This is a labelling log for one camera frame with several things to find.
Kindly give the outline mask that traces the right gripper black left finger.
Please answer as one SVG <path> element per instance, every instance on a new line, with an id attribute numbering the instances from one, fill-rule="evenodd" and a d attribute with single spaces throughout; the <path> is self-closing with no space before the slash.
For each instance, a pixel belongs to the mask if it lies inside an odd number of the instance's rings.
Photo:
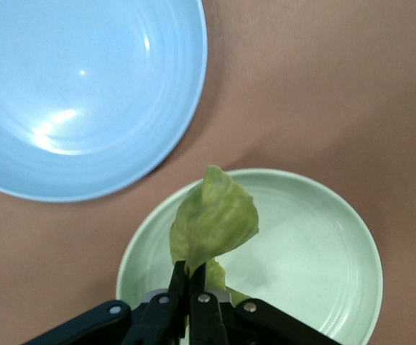
<path id="1" fill-rule="evenodd" d="M 185 262 L 175 263 L 169 287 L 148 292 L 135 309 L 109 300 L 29 340 L 28 344 L 179 344 L 183 335 Z"/>

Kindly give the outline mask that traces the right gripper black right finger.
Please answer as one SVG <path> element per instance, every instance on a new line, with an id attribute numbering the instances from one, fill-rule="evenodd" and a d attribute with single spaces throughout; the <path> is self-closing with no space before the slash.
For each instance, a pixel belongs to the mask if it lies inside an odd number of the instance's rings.
<path id="1" fill-rule="evenodd" d="M 337 344 L 269 303 L 249 298 L 234 306 L 229 293 L 209 289 L 201 265 L 189 285 L 191 344 Z"/>

